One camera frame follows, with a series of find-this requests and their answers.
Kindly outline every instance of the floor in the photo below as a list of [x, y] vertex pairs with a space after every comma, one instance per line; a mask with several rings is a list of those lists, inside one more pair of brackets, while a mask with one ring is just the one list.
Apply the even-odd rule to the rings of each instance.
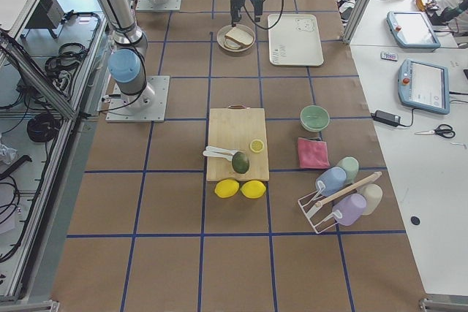
[[[267, 0], [266, 15], [280, 0]], [[229, 0], [182, 0], [180, 12], [139, 14], [149, 75], [170, 75], [164, 123], [101, 116], [52, 298], [63, 312], [417, 311], [424, 291], [334, 0], [285, 0], [318, 19], [325, 63], [273, 66], [268, 34], [242, 55], [216, 43]], [[248, 19], [242, 20], [253, 28]], [[209, 109], [265, 109], [265, 196], [229, 199], [207, 182]], [[299, 168], [299, 112], [331, 115], [319, 134], [330, 163], [375, 170], [380, 206], [351, 227], [315, 235], [297, 206], [321, 171]]]

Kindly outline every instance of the green bowl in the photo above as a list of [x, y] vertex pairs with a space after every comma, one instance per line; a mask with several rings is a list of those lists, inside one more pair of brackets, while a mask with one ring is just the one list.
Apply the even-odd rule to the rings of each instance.
[[302, 127], [309, 132], [320, 132], [330, 123], [330, 116], [323, 107], [309, 105], [301, 111]]

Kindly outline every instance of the screen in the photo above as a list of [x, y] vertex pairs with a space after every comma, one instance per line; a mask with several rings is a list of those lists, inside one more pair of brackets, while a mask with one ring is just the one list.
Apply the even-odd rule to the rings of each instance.
[[410, 100], [420, 104], [445, 107], [444, 71], [437, 67], [412, 64]]
[[420, 45], [436, 42], [422, 14], [395, 13], [395, 20], [401, 26], [397, 35], [403, 42]]

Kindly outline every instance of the green cup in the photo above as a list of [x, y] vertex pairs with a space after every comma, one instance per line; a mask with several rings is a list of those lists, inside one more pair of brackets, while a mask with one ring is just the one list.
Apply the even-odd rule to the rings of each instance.
[[359, 172], [358, 160], [356, 160], [354, 157], [348, 156], [344, 159], [341, 159], [338, 164], [336, 164], [336, 166], [341, 167], [346, 172], [346, 180], [344, 181], [345, 185], [354, 183], [354, 179]]

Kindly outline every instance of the yellow object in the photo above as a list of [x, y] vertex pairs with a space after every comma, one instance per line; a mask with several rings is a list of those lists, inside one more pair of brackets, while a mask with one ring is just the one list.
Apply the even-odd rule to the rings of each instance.
[[423, 0], [416, 0], [416, 7], [418, 7], [419, 11], [426, 11], [426, 5]]
[[249, 199], [258, 199], [264, 195], [266, 186], [259, 180], [250, 180], [241, 187], [241, 191]]
[[265, 144], [263, 144], [263, 141], [260, 139], [253, 139], [250, 142], [249, 148], [254, 153], [261, 153], [263, 149], [265, 148]]
[[235, 195], [237, 190], [239, 190], [239, 182], [235, 179], [221, 180], [214, 187], [214, 193], [222, 199]]

